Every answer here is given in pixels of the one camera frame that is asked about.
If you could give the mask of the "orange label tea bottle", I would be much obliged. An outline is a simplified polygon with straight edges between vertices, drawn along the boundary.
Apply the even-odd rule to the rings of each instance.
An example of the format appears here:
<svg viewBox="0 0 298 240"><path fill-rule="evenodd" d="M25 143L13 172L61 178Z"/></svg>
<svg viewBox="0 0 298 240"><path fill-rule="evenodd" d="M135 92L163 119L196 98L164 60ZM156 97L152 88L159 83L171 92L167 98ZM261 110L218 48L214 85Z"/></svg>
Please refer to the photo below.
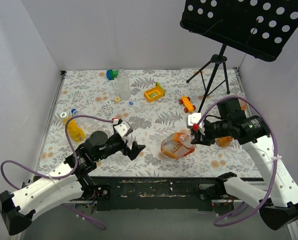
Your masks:
<svg viewBox="0 0 298 240"><path fill-rule="evenodd" d="M161 152L172 159L180 159L195 151L191 144L191 137L182 132L175 132L167 137L161 144Z"/></svg>

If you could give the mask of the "clear Pocari Sweat bottle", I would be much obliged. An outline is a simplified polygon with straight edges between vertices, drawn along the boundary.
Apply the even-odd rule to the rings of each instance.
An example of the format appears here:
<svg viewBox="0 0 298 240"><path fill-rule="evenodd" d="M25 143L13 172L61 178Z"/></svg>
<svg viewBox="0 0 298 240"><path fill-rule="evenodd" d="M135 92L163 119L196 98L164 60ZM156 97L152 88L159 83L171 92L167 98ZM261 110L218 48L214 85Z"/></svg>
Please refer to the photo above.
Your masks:
<svg viewBox="0 0 298 240"><path fill-rule="evenodd" d="M122 68L118 70L117 83L120 98L122 100L129 100L131 97L129 77L127 72Z"/></svg>

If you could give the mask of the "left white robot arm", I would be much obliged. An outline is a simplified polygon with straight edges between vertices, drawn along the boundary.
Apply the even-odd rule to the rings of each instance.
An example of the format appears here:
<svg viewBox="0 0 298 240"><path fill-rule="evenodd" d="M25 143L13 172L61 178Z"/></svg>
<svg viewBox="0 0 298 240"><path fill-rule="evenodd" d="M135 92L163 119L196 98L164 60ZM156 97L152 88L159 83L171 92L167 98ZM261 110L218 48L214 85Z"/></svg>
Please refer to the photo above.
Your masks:
<svg viewBox="0 0 298 240"><path fill-rule="evenodd" d="M51 171L50 178L40 178L14 192L2 192L0 214L9 235L23 232L40 215L68 201L104 198L103 191L110 189L95 184L88 174L96 169L97 162L117 152L134 160L145 148L135 141L128 147L127 142L117 132L107 136L96 131Z"/></svg>

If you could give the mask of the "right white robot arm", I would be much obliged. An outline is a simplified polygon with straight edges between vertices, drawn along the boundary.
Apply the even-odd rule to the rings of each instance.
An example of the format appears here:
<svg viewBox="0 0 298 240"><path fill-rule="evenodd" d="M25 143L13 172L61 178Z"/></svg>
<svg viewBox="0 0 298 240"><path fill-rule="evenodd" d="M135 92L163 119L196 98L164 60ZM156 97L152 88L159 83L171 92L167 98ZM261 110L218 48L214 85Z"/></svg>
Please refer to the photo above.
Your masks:
<svg viewBox="0 0 298 240"><path fill-rule="evenodd" d="M228 227L259 213L263 222L276 231L298 220L298 185L278 154L277 140L267 120L260 112L246 117L240 101L250 104L239 96L227 96L213 103L211 108L217 107L220 114L215 122L206 119L207 112L187 117L187 127L193 136L191 144L210 146L216 139L234 138L252 158L267 186L267 190L260 190L232 172L217 177L213 190L219 198L237 197L253 210L239 218L240 212L234 209L213 224Z"/></svg>

